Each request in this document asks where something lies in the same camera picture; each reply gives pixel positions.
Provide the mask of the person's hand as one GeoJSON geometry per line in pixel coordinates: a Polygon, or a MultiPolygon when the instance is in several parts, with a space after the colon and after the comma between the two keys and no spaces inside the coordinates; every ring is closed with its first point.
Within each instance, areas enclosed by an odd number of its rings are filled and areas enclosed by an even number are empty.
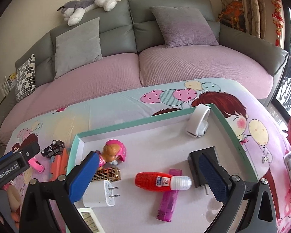
{"type": "Polygon", "coordinates": [[[20,216],[16,212],[13,211],[11,213],[11,218],[15,223],[20,223],[20,216]]]}

